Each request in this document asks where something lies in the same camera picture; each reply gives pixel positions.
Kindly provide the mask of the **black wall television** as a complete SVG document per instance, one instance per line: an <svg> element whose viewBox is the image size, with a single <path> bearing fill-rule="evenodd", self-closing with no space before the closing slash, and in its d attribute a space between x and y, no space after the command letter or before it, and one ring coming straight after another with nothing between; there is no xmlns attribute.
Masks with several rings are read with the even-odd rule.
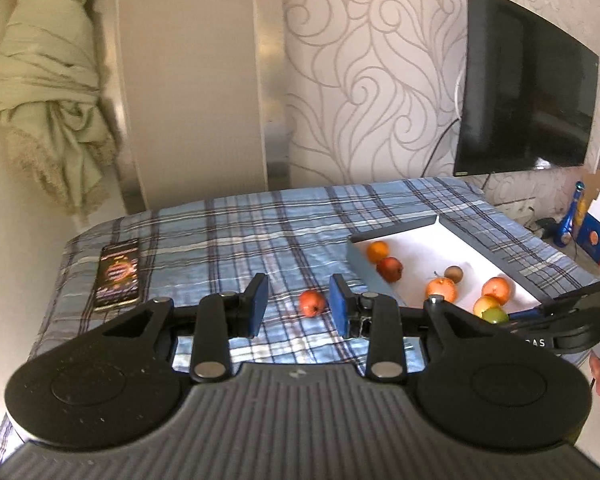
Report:
<svg viewBox="0 0 600 480"><path fill-rule="evenodd" d="M590 142L598 55L510 0L467 0L454 174L571 168Z"/></svg>

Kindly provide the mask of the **large orange with stem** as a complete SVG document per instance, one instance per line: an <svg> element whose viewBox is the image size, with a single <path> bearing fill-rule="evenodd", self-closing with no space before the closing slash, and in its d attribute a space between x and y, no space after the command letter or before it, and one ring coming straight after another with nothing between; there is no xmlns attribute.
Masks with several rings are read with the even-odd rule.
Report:
<svg viewBox="0 0 600 480"><path fill-rule="evenodd" d="M425 297L442 296L445 301L454 302L458 297L457 284L444 275L437 275L426 285Z"/></svg>

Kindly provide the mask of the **brown kiwi fruit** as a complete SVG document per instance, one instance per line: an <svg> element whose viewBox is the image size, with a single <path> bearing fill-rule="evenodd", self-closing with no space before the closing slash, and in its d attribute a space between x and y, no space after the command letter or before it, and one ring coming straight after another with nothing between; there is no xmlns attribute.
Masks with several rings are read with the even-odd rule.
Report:
<svg viewBox="0 0 600 480"><path fill-rule="evenodd" d="M444 270L444 277L458 284L463 281L464 271L460 266L448 266Z"/></svg>

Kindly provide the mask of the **black smartphone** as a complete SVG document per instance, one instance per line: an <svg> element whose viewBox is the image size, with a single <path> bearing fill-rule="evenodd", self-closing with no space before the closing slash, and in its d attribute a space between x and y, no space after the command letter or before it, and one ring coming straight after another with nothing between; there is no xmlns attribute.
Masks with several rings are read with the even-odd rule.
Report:
<svg viewBox="0 0 600 480"><path fill-rule="evenodd" d="M136 304L139 289L138 238L104 246L94 281L94 310L106 311Z"/></svg>

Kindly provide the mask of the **orange tangerine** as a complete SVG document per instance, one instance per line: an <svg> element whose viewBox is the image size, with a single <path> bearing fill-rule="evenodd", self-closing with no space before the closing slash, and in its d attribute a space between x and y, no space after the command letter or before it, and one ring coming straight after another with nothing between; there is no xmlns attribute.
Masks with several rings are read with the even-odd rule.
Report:
<svg viewBox="0 0 600 480"><path fill-rule="evenodd" d="M377 264L390 256L389 245L383 240L376 240L366 248L366 257L370 263Z"/></svg>

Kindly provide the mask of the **grey white tray box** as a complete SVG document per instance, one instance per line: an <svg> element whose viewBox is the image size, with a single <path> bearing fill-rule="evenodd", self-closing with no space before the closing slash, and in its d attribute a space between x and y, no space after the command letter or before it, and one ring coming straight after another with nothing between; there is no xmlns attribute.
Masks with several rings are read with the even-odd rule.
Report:
<svg viewBox="0 0 600 480"><path fill-rule="evenodd" d="M385 242L389 255L403 264L402 278L390 284L366 256L373 242ZM486 245L444 216L386 226L354 234L347 241L347 261L371 292L393 297L402 307L421 307L427 284L449 266L458 266L463 279L457 286L457 307L470 311L490 278L506 278L512 296L504 309L521 312L548 304L550 295L539 289Z"/></svg>

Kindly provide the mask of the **black power adapter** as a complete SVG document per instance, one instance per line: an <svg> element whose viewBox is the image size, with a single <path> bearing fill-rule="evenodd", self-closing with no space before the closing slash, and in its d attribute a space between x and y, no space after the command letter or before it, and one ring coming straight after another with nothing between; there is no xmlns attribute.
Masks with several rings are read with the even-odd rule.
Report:
<svg viewBox="0 0 600 480"><path fill-rule="evenodd" d="M545 217L534 222L532 232L542 240L553 238L558 230L559 222L552 217Z"/></svg>

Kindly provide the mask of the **green lime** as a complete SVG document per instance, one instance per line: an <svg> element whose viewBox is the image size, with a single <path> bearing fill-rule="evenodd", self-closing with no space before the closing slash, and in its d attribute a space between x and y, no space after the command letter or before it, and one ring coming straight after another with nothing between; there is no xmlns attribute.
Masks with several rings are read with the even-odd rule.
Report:
<svg viewBox="0 0 600 480"><path fill-rule="evenodd" d="M509 321L508 314L501 307L492 307L484 310L481 318L491 324L504 324Z"/></svg>

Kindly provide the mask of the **red apple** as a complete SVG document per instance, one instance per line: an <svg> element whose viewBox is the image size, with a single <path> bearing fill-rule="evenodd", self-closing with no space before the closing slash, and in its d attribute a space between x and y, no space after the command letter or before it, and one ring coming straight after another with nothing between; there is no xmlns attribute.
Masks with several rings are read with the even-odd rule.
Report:
<svg viewBox="0 0 600 480"><path fill-rule="evenodd" d="M377 273L387 283L400 281L403 274L403 263L394 257L385 257L376 264Z"/></svg>

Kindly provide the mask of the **blue plaid tablecloth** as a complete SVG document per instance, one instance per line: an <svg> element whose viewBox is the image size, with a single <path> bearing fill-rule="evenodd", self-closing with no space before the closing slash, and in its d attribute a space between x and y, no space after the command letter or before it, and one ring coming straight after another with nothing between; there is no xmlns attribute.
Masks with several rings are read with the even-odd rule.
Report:
<svg viewBox="0 0 600 480"><path fill-rule="evenodd" d="M369 389L351 382L367 347L342 339L328 316L302 320L294 300L302 289L342 274L362 281L347 263L352 234L441 216L475 237L542 292L557 295L590 281L570 259L486 203L478 188L454 178L301 188L202 200L100 224L65 247L56 291L35 344L44 353L103 322L90 305L100 249L138 240L140 280L151 296L178 306L210 292L243 286L255 273L271 281L260 333L231 346L237 363L280 364L287 373L339 365L347 392L321 400L315 385L287 377L258 380L266 402L245 419L249 450L222 452L209 434L171 434L137 458L70 466L23 445L10 424L0 428L3 479L600 479L600 467L575 448L546 456L472 451L416 420L396 427L376 416L347 422L343 412Z"/></svg>

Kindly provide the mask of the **blue glass bottle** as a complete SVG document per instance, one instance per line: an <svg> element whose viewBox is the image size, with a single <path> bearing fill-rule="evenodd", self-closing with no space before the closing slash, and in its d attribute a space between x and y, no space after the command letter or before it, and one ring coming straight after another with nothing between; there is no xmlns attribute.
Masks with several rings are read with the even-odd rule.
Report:
<svg viewBox="0 0 600 480"><path fill-rule="evenodd" d="M574 187L573 196L571 203L567 209L566 214L562 217L562 220L558 223L556 231L554 233L553 242L556 246L564 248L569 245L573 237L574 222L576 221L576 215L578 211L578 205L585 189L585 184L582 181L578 181Z"/></svg>

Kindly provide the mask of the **green tied curtain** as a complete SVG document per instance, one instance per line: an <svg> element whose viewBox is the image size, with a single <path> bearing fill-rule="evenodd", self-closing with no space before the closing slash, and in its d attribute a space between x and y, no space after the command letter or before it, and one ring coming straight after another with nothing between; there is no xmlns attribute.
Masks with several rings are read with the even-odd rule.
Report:
<svg viewBox="0 0 600 480"><path fill-rule="evenodd" d="M114 135L100 107L87 0L16 0L0 43L0 125L12 164L70 216L106 200Z"/></svg>

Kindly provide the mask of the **blue orange cardboard box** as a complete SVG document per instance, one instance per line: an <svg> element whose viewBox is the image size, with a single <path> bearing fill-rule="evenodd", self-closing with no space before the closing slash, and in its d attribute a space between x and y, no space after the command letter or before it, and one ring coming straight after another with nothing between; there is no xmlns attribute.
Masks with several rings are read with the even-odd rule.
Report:
<svg viewBox="0 0 600 480"><path fill-rule="evenodd" d="M576 243L600 266L600 170L583 178Z"/></svg>

